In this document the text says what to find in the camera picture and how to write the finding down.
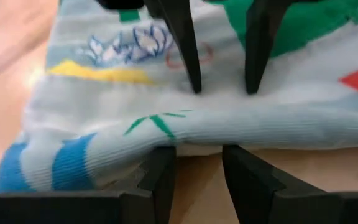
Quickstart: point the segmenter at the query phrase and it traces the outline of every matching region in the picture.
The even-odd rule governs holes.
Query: red outline design
[[[207,51],[207,56],[206,56],[205,58],[199,58],[199,60],[200,60],[200,65],[212,61],[212,59],[213,59],[213,57],[214,57],[214,53],[213,53],[212,47],[209,46],[209,45],[208,45],[207,43],[205,43],[205,42],[202,42],[201,44],[205,47],[205,49],[206,49],[206,51]],[[181,69],[181,68],[184,68],[185,65],[183,64],[183,62],[181,62],[181,63],[172,63],[172,62],[170,61],[170,59],[171,59],[170,51],[171,51],[171,48],[168,49],[167,54],[166,54],[166,56],[165,56],[165,64],[167,65],[167,67],[168,67],[168,68],[171,68],[171,69]]]

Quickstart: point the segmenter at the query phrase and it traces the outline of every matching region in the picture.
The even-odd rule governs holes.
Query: green stripe
[[[219,2],[245,49],[246,12],[252,0]],[[277,32],[271,57],[304,47],[307,42],[328,34],[348,22],[358,23],[358,0],[325,0],[299,3],[287,11]]]
[[[122,10],[119,11],[119,20],[121,22],[130,22],[130,21],[139,21],[139,11],[138,10]]]

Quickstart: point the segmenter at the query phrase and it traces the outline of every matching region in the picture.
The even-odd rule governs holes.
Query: wooden table
[[[22,109],[43,73],[57,0],[0,0],[0,159],[20,130]],[[358,190],[358,149],[255,152],[324,190]],[[238,223],[220,155],[178,161],[171,223]]]

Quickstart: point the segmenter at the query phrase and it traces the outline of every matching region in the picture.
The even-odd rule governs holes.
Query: yellow stripe
[[[82,67],[72,60],[66,60],[60,63],[56,67],[51,68],[48,73],[109,82],[155,84],[147,77],[146,73],[140,69],[115,68],[94,70],[92,68]]]

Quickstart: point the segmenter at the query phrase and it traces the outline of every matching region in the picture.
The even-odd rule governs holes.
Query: blue flower design
[[[95,36],[88,40],[88,47],[78,53],[89,57],[96,66],[104,67],[120,63],[140,63],[163,55],[173,44],[172,35],[166,27],[151,25],[149,29],[134,27],[132,42],[122,43],[120,32],[108,43],[102,43]]]

